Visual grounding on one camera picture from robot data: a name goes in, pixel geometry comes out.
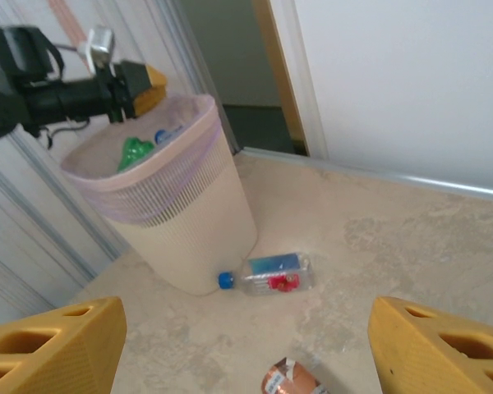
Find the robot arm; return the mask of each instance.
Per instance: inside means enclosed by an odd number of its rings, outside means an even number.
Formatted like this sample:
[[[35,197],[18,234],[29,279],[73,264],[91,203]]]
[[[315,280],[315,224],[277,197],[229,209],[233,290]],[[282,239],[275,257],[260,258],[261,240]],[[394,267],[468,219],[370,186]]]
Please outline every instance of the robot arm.
[[[163,98],[166,79],[152,67],[122,61],[113,64],[112,72],[112,35],[101,50],[97,47],[95,52],[91,46],[89,50],[94,54],[88,56],[94,76],[64,82],[62,56],[38,28],[0,28],[0,138],[18,124],[38,138],[46,125],[66,120],[87,121],[106,114],[110,122],[122,122],[147,112]],[[53,73],[49,54],[58,65],[56,79],[48,77]]]

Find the copper can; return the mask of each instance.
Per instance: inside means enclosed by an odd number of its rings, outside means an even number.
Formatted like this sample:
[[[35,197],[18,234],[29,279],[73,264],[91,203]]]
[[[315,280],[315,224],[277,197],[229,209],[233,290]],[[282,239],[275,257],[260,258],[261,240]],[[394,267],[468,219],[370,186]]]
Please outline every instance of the copper can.
[[[285,357],[274,364],[261,384],[264,394],[329,394],[298,362]]]

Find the small bottle in trash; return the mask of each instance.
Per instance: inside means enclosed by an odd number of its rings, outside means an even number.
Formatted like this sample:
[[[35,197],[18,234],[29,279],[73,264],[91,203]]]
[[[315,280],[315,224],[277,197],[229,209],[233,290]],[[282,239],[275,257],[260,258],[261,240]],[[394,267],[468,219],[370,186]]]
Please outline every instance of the small bottle in trash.
[[[221,289],[239,289],[252,296],[308,290],[313,286],[311,261],[302,253],[249,259],[238,272],[219,274]]]

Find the white plastic trash can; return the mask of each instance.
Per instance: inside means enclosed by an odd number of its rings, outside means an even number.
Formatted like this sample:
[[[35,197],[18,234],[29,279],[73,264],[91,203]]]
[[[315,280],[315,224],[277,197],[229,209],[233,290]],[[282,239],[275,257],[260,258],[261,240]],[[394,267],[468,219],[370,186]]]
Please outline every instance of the white plastic trash can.
[[[127,137],[153,153],[117,173]],[[193,295],[218,288],[256,242],[256,227],[215,101],[165,98],[144,116],[112,124],[62,162],[67,179],[166,281]]]

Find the dark hallway floor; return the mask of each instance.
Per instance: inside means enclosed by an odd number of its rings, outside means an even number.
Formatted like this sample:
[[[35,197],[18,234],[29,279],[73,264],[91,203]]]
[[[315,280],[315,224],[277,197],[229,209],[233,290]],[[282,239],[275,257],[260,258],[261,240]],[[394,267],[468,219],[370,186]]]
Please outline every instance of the dark hallway floor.
[[[281,108],[224,105],[239,146],[294,153]]]

